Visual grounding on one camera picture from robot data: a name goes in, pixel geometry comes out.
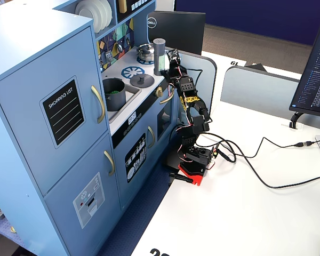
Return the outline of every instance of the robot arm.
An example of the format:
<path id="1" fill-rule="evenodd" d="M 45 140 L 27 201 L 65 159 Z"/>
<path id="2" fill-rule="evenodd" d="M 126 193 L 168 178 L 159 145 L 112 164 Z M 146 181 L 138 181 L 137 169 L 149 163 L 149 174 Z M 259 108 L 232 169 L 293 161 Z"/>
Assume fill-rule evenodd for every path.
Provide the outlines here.
<path id="1" fill-rule="evenodd" d="M 211 162 L 214 149 L 208 150 L 194 145 L 200 134 L 210 130 L 209 110 L 205 102 L 198 96 L 196 85 L 192 77 L 187 75 L 187 69 L 180 64 L 178 50 L 168 52 L 167 56 L 170 60 L 170 68 L 163 71 L 162 75 L 170 86 L 176 88 L 188 122 L 187 126 L 177 130 L 177 133 L 182 136 L 180 149 L 185 157 L 179 164 L 179 169 L 193 180 L 193 184 L 200 185 L 206 167 Z M 192 117 L 191 108 L 196 109 L 199 116 Z"/>

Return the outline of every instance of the shopping list sign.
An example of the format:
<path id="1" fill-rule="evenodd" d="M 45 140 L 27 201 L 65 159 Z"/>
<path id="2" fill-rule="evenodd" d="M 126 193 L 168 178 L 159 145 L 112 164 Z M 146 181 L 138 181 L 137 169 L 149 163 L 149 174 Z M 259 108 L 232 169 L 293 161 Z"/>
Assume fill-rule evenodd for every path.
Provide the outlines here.
<path id="1" fill-rule="evenodd" d="M 84 122 L 74 79 L 46 99 L 43 107 L 57 145 Z"/>
<path id="2" fill-rule="evenodd" d="M 146 153 L 146 134 L 144 133 L 125 157 L 128 183 L 145 162 Z"/>

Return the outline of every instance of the oven window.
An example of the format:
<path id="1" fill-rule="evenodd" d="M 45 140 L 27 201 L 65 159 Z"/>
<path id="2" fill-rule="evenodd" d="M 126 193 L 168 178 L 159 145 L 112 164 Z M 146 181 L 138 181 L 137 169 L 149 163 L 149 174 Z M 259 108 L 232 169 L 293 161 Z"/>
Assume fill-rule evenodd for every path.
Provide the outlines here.
<path id="1" fill-rule="evenodd" d="M 172 122 L 172 101 L 169 101 L 158 114 L 158 140 Z"/>

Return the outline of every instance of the yellow tape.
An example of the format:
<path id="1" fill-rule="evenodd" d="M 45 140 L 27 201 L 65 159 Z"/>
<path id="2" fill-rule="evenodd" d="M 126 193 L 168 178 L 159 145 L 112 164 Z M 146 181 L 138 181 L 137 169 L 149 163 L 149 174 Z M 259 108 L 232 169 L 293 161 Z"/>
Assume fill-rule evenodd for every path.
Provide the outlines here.
<path id="1" fill-rule="evenodd" d="M 182 97 L 180 96 L 179 99 L 180 99 L 180 101 L 181 101 L 181 104 L 182 104 L 182 106 L 183 106 L 183 109 L 186 111 L 186 106 L 185 106 L 185 104 L 183 103 Z"/>
<path id="2" fill-rule="evenodd" d="M 188 97 L 188 98 L 186 98 L 186 101 L 187 101 L 188 103 L 191 103 L 191 102 L 194 102 L 194 101 L 200 101 L 200 98 L 198 98 L 197 96 Z"/>

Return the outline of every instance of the colorful tile backsplash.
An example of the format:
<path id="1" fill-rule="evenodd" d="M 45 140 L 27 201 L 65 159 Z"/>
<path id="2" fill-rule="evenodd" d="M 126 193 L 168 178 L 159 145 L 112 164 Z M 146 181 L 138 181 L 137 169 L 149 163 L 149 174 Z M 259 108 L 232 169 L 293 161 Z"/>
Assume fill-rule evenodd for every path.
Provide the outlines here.
<path id="1" fill-rule="evenodd" d="M 122 52 L 120 53 L 117 49 L 117 45 L 122 46 Z M 133 19 L 128 20 L 121 26 L 110 32 L 107 36 L 97 41 L 97 49 L 99 52 L 99 59 L 102 60 L 103 71 L 114 64 L 119 58 L 126 54 L 131 48 L 134 47 L 134 24 Z M 105 53 L 111 50 L 113 53 L 113 60 L 111 63 L 103 64 Z"/>

